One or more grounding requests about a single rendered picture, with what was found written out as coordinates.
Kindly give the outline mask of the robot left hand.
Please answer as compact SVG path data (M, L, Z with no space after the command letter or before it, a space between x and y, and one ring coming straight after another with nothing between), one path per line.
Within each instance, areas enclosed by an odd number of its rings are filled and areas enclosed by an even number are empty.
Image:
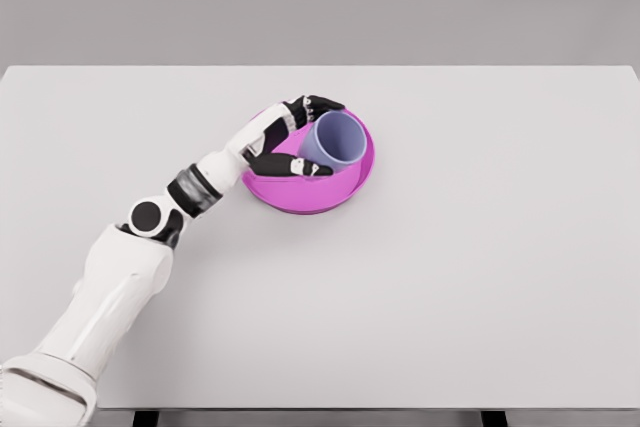
M227 147L248 165L257 176L263 177L327 177L331 167L274 150L292 133L316 122L333 111L343 111L345 105L316 96L303 95L274 104L257 114L232 139Z

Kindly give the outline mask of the lavender cup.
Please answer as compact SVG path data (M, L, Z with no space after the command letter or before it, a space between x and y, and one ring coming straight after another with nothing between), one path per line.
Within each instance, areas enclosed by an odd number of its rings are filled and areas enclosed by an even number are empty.
M368 140L362 124L351 114L322 115L304 136L298 155L318 165L341 172L364 157Z

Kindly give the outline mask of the magenta plate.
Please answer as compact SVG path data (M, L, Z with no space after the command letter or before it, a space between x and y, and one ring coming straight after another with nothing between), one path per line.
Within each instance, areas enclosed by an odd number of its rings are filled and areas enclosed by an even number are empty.
M247 189L264 203L288 213L316 214L329 211L354 196L368 180L375 160L373 139L365 124L352 112L364 127L368 140L362 160L327 177L263 177L246 172L242 181ZM313 124L291 134L275 151L300 157L298 148Z

